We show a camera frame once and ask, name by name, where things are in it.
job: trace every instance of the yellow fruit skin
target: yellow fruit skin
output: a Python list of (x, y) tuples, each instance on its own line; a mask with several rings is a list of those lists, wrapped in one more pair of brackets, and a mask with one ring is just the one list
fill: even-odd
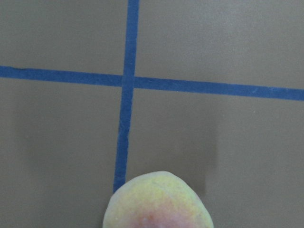
[(103, 228), (213, 228), (213, 223), (182, 179), (157, 171), (138, 176), (116, 191)]

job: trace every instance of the blue tape strip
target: blue tape strip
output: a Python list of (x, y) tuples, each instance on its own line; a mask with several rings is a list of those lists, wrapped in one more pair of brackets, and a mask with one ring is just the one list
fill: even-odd
[(139, 0), (129, 0), (124, 53), (122, 99), (113, 186), (114, 192), (125, 183), (126, 176), (129, 147), (128, 136), (131, 124), (134, 89), (138, 11)]
[(0, 66), (0, 77), (50, 82), (122, 86), (122, 76), (42, 69), (17, 69)]
[(281, 87), (195, 82), (148, 77), (136, 77), (134, 81), (134, 87), (140, 89), (169, 90), (190, 93), (251, 96), (304, 101), (304, 89)]

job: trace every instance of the vertical blue tape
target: vertical blue tape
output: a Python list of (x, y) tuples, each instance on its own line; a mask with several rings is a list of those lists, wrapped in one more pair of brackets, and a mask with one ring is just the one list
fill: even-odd
[(122, 98), (120, 106), (120, 121), (113, 186), (114, 192), (125, 183), (126, 176), (129, 147), (128, 136), (131, 124), (132, 99), (134, 89), (138, 13), (139, 0), (129, 0), (124, 53)]

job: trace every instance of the painter's tape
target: painter's tape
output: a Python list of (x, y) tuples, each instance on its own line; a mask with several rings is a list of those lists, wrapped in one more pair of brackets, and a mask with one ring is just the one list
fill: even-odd
[(114, 192), (125, 183), (127, 169), (129, 147), (128, 136), (131, 124), (134, 73), (136, 62), (138, 11), (139, 0), (129, 0), (124, 53), (122, 99), (120, 107), (120, 121), (113, 186)]
[(134, 87), (177, 92), (304, 101), (304, 89), (136, 77)]
[(119, 75), (43, 69), (17, 69), (9, 66), (0, 66), (0, 77), (100, 86), (122, 86), (122, 76)]

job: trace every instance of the gray tile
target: gray tile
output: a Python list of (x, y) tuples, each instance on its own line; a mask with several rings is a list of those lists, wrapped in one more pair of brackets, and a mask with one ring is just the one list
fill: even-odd
[(304, 1), (140, 5), (136, 75), (304, 88)]
[(0, 227), (101, 227), (121, 88), (0, 79)]
[(215, 227), (300, 227), (303, 116), (296, 101), (136, 89), (128, 180), (176, 174)]
[(123, 73), (127, 1), (1, 1), (0, 65)]

